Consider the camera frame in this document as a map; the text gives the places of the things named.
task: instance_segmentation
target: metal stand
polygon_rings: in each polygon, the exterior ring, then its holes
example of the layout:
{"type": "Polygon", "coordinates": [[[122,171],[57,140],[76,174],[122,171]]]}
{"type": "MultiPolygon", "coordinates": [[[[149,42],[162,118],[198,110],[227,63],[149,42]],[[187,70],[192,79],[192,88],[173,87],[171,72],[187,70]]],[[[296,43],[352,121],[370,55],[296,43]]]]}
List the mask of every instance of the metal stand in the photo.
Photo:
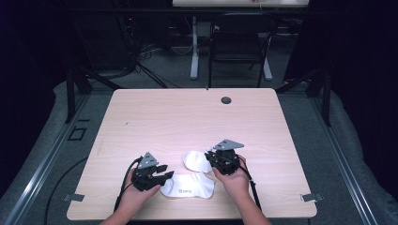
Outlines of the metal stand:
{"type": "Polygon", "coordinates": [[[112,88],[113,90],[122,89],[123,87],[110,82],[108,79],[100,76],[93,70],[87,69],[85,67],[76,68],[71,66],[69,69],[69,73],[67,75],[67,93],[68,93],[68,117],[65,123],[69,123],[69,121],[73,118],[76,113],[76,101],[75,101],[75,92],[74,85],[76,84],[77,88],[83,95],[89,95],[93,87],[88,82],[88,79],[85,75],[90,76],[91,78],[96,79],[100,83],[105,84],[106,86],[112,88]]]}

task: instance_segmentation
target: wooden table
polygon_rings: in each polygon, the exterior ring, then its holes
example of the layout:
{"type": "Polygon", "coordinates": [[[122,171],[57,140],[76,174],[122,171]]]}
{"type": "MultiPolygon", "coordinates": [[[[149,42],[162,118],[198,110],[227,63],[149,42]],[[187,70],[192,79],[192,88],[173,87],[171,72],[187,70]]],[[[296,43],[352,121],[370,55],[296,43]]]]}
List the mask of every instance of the wooden table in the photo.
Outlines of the wooden table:
{"type": "MultiPolygon", "coordinates": [[[[182,157],[190,150],[205,152],[223,139],[244,143],[244,156],[269,218],[310,218],[313,202],[307,180],[272,89],[131,89],[115,91],[85,165],[68,218],[105,219],[129,165],[150,152],[167,171],[192,173],[182,157]],[[223,97],[231,98],[223,104],[223,97]]],[[[135,219],[240,218],[235,205],[216,181],[210,199],[172,199],[160,192],[135,219]]]]}

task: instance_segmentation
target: dark background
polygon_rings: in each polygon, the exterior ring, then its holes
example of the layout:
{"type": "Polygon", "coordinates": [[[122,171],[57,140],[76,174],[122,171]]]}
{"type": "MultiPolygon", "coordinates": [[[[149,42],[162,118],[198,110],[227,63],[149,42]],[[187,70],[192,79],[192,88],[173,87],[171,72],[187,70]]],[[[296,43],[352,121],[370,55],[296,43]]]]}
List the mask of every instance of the dark background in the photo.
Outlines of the dark background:
{"type": "MultiPolygon", "coordinates": [[[[66,79],[70,64],[104,66],[84,51],[86,43],[74,26],[78,22],[50,17],[39,7],[36,0],[0,3],[1,195],[43,128],[54,105],[53,88],[66,79]]],[[[329,62],[332,90],[359,134],[365,162],[398,199],[398,8],[393,0],[312,0],[309,10],[348,11],[352,16],[306,19],[285,78],[304,76],[329,62]]],[[[111,32],[115,24],[102,28],[110,32],[111,41],[123,41],[111,32]]],[[[102,41],[106,53],[112,47],[102,41]]],[[[125,56],[105,67],[129,66],[124,51],[119,46],[116,53],[125,56]]]]}

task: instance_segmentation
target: forearm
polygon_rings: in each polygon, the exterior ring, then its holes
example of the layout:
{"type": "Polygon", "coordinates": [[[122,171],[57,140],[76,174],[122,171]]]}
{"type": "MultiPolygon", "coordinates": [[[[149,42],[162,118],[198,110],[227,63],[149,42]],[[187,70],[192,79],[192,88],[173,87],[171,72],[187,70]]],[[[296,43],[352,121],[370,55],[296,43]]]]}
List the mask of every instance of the forearm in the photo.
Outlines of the forearm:
{"type": "Polygon", "coordinates": [[[101,222],[101,225],[125,225],[140,210],[140,205],[127,205],[119,207],[112,215],[101,222]]]}
{"type": "Polygon", "coordinates": [[[231,196],[245,225],[270,225],[249,194],[231,196]]]}

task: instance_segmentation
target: chair leg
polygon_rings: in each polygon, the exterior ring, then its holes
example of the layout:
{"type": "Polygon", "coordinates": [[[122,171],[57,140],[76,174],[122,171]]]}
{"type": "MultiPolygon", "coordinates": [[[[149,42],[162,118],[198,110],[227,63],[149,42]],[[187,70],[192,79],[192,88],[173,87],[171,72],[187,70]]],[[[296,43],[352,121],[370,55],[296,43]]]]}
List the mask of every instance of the chair leg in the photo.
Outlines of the chair leg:
{"type": "Polygon", "coordinates": [[[212,62],[211,60],[208,60],[208,83],[207,83],[208,88],[211,87],[211,70],[212,70],[212,62]]]}
{"type": "Polygon", "coordinates": [[[260,67],[260,76],[258,77],[257,87],[260,87],[261,80],[263,79],[264,75],[265,75],[264,64],[261,64],[261,67],[260,67]]]}

